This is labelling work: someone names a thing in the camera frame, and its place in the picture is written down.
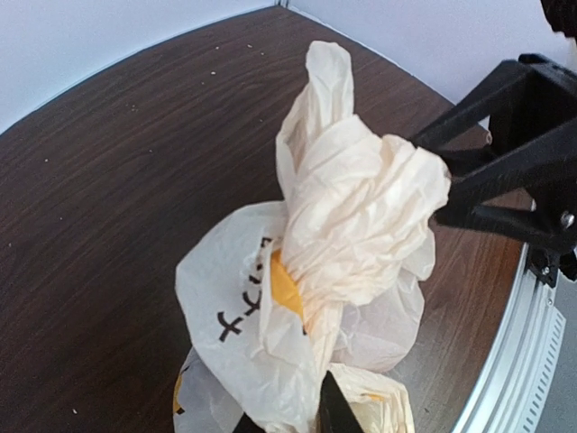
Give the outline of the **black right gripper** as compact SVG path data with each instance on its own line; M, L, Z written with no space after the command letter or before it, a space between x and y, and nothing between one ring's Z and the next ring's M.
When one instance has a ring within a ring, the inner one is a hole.
M454 176L472 171L452 185L446 206L435 213L437 223L535 245L527 267L554 287L560 274L576 279L576 257L568 253L576 246L576 224L565 225L576 215L576 123L570 121L576 74L542 54L525 53L518 61L503 60L409 141L441 157ZM443 148L486 117L496 160L487 146ZM534 211L484 204L515 189L527 191Z

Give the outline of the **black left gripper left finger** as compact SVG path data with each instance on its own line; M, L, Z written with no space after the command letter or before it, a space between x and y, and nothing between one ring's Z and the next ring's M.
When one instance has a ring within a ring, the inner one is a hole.
M244 413L233 433L258 433L258 426Z

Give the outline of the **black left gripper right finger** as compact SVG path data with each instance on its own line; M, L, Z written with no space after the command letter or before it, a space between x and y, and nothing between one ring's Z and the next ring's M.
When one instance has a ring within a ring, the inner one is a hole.
M322 433L362 433L362 427L353 414L336 379L327 372L322 383L319 404Z

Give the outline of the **beige plastic bag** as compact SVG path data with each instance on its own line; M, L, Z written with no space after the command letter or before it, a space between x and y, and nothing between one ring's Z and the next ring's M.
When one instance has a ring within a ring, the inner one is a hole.
M388 377L416 342L435 266L429 221L451 175L437 155L374 134L353 111L352 61L313 41L308 82L276 138L280 201L235 210L180 261L192 347L177 432L318 432L332 375L363 432L415 428Z

